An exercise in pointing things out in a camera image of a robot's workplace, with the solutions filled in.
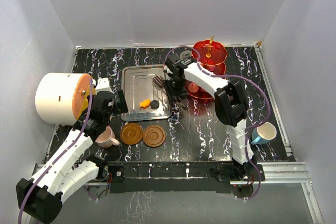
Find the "pink roll cake top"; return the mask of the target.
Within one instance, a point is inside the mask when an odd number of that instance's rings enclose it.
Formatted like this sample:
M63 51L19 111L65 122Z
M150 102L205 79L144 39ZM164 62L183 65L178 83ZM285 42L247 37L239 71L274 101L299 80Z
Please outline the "pink roll cake top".
M199 90L199 86L196 83L192 82L189 84L188 90L192 93L195 93Z

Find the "orange fish shaped pastry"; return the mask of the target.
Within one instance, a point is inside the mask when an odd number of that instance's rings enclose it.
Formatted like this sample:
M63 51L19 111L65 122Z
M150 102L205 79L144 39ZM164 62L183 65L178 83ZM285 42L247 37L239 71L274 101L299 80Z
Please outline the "orange fish shaped pastry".
M150 104L151 104L151 100L150 99L146 99L146 100L140 102L139 107L143 108L143 109L146 109L146 108L148 108L150 106Z

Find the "silver metal serving tongs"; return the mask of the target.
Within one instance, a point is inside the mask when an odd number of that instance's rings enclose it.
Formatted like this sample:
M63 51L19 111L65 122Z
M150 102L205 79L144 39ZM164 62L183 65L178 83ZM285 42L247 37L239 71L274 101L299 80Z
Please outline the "silver metal serving tongs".
M187 105L185 103L185 99L188 95L186 88L175 87L175 82L173 80L163 79L163 84L164 87L159 90L161 90L163 93L166 94L170 106L173 106L176 103L183 110L188 110Z

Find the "brown wooden coaster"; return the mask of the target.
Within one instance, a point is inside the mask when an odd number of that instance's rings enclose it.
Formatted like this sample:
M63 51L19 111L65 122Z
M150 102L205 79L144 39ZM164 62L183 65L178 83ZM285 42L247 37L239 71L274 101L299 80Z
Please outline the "brown wooden coaster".
M142 139L142 135L142 127L135 123L128 123L120 130L120 139L126 145L138 144Z
M143 142L149 147L159 147L165 141L166 133L158 125L150 125L143 132Z

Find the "dark chocolate cookie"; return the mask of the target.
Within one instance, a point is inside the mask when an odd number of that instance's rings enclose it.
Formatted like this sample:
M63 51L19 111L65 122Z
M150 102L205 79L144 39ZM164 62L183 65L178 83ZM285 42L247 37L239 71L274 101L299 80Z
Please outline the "dark chocolate cookie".
M158 100L152 100L152 101L150 102L150 107L151 107L152 109L158 109L159 106L160 106L160 103L159 103Z

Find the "pink ceramic cup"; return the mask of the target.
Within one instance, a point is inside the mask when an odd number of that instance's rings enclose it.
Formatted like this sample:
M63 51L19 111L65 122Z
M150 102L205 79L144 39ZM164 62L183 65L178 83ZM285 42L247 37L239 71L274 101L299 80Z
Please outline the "pink ceramic cup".
M106 127L105 131L97 137L95 142L102 148L120 145L120 142L116 139L116 136L110 126Z

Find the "red three-tier cake stand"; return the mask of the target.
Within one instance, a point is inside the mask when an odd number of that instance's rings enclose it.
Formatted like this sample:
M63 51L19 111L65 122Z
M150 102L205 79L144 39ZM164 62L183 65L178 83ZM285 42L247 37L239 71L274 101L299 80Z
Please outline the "red three-tier cake stand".
M202 67L216 75L222 75L226 72L225 60L228 55L227 50L221 43L214 41L213 37L211 37L211 39L198 41L193 46L193 48L196 49L200 54L201 58L199 62L201 63ZM190 83L192 82L185 82L185 87L187 90ZM200 87L197 92L192 93L188 90L188 93L190 96L197 99L212 99L211 95Z

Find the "brown chocolate layered cake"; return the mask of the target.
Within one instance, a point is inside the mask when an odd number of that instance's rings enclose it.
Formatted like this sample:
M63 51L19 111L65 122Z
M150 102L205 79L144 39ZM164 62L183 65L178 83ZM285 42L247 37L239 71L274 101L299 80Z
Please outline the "brown chocolate layered cake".
M153 79L152 79L152 82L153 84L158 88L158 89L161 89L164 87L164 84L163 84L163 79L159 76L155 76Z

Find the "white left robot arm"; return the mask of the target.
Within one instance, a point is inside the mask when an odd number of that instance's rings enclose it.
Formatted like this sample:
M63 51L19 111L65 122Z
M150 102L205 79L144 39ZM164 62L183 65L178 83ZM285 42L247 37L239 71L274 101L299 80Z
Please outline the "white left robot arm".
M101 182L108 177L108 168L95 157L78 167L74 164L106 130L110 118L127 111L123 90L116 94L109 91L89 94L88 108L84 109L61 147L30 179L22 178L17 183L19 223L23 213L42 223L53 222L73 193L93 179Z

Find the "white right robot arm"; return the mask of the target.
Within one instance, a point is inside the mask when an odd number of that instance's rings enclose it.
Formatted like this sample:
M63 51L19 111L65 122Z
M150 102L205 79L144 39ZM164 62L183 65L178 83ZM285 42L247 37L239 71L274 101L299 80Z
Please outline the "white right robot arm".
M187 81L195 83L214 99L216 116L225 125L232 145L235 177L247 180L253 174L254 153L246 140L248 104L242 85L215 77L192 57L181 60L175 55L167 56L165 65L170 79L163 85L170 103L182 102L187 97Z

